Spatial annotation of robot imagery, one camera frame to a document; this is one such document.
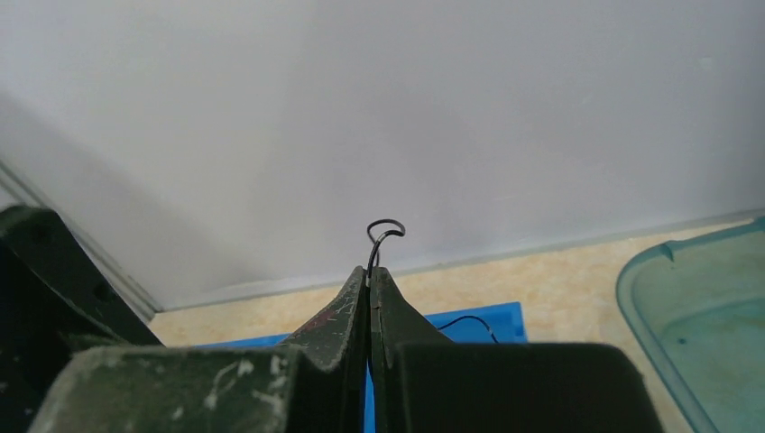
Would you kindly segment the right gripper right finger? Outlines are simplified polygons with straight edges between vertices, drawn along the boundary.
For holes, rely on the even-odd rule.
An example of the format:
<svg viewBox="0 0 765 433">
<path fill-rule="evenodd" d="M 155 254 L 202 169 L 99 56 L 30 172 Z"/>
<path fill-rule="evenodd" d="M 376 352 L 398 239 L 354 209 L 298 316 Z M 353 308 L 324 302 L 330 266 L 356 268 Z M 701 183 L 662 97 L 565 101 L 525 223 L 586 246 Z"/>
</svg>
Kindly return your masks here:
<svg viewBox="0 0 765 433">
<path fill-rule="evenodd" d="M 380 432 L 659 432 L 641 373 L 592 343 L 458 343 L 369 273 L 370 373 Z"/>
</svg>

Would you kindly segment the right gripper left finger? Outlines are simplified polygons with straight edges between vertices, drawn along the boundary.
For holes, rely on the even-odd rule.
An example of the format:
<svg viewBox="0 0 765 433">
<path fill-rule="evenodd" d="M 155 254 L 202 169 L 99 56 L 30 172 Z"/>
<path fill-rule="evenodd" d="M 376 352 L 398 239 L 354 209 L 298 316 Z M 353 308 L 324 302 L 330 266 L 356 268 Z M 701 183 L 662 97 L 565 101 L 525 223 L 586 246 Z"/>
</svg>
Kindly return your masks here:
<svg viewBox="0 0 765 433">
<path fill-rule="evenodd" d="M 33 432 L 360 432 L 368 293 L 355 268 L 266 347 L 101 346 L 55 380 Z"/>
</svg>

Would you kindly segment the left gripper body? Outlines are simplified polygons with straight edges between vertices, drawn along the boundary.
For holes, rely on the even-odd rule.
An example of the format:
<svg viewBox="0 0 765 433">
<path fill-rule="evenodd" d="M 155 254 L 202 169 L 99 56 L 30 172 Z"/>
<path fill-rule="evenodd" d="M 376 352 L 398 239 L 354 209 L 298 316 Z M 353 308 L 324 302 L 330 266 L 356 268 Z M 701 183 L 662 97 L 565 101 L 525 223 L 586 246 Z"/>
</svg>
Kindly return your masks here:
<svg viewBox="0 0 765 433">
<path fill-rule="evenodd" d="M 105 323 L 54 294 L 13 251 L 1 212 L 1 430 L 24 432 L 60 371 L 80 351 L 102 345 L 159 345 L 148 326 L 126 313 Z"/>
</svg>

